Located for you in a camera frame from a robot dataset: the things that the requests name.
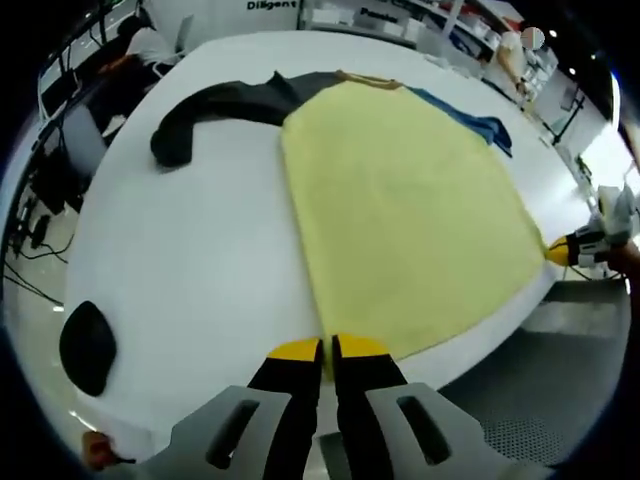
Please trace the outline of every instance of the table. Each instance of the table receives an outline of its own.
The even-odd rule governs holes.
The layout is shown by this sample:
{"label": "table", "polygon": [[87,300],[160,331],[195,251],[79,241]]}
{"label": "table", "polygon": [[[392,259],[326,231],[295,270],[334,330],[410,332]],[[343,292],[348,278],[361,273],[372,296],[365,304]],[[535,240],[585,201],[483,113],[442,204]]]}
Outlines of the table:
{"label": "table", "polygon": [[[475,79],[352,35],[274,32],[206,43],[149,93],[117,135],[86,195],[72,246],[66,311],[93,301],[119,349],[104,394],[78,394],[105,418],[121,453],[140,458],[162,448],[173,424],[226,386],[246,384],[270,350],[321,331],[279,128],[199,124],[192,163],[170,174],[155,166],[151,134],[174,105],[207,86],[262,83],[274,70],[295,76],[337,69],[394,78],[469,113],[501,118],[513,159],[495,150],[545,241],[586,222],[586,203],[555,150],[515,105]],[[440,388],[456,379],[513,333],[555,278],[552,267],[542,268],[476,327],[400,362],[408,380]],[[324,386],[319,432],[335,429],[334,413],[332,389]]]}

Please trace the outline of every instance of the blue cloth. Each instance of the blue cloth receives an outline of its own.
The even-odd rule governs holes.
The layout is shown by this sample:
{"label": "blue cloth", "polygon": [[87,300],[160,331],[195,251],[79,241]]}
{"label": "blue cloth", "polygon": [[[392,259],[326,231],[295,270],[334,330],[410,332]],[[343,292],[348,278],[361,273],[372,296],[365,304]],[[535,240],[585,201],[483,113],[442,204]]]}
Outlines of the blue cloth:
{"label": "blue cloth", "polygon": [[422,88],[407,88],[427,103],[430,103],[434,107],[442,110],[458,123],[461,123],[465,127],[476,132],[487,141],[487,145],[495,143],[509,157],[513,157],[513,155],[511,154],[511,137],[509,136],[509,132],[507,132],[507,129],[502,124],[499,118],[475,117],[473,115],[469,115],[468,113],[464,113],[453,108],[447,102],[431,95],[429,92]]}

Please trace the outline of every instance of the black cloth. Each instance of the black cloth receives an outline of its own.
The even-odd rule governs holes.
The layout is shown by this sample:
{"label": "black cloth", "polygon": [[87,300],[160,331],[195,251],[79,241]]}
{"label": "black cloth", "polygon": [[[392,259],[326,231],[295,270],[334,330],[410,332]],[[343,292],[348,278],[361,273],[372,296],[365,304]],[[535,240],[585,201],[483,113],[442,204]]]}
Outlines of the black cloth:
{"label": "black cloth", "polygon": [[344,80],[337,73],[284,78],[274,72],[260,85],[229,82],[205,88],[181,101],[151,137],[151,151],[164,167],[191,162],[193,126],[203,120],[235,118],[282,126],[289,114],[325,88]]}

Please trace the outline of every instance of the black pad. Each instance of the black pad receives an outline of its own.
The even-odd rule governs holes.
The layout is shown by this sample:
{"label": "black pad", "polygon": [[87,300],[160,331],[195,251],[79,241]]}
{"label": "black pad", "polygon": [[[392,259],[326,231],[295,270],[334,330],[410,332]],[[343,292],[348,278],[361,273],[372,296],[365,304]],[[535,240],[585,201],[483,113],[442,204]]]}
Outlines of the black pad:
{"label": "black pad", "polygon": [[98,307],[83,302],[60,334],[60,360],[69,380],[87,395],[97,397],[107,385],[116,358],[116,340]]}

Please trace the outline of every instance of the yellow towel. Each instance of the yellow towel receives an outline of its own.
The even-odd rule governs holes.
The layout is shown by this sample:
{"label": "yellow towel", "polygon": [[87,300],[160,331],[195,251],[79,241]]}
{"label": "yellow towel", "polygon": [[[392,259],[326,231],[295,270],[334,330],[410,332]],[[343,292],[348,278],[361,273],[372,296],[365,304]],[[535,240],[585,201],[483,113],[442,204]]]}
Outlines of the yellow towel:
{"label": "yellow towel", "polygon": [[492,149],[404,88],[326,89],[287,118],[282,146],[327,336],[406,357],[496,311],[544,263]]}

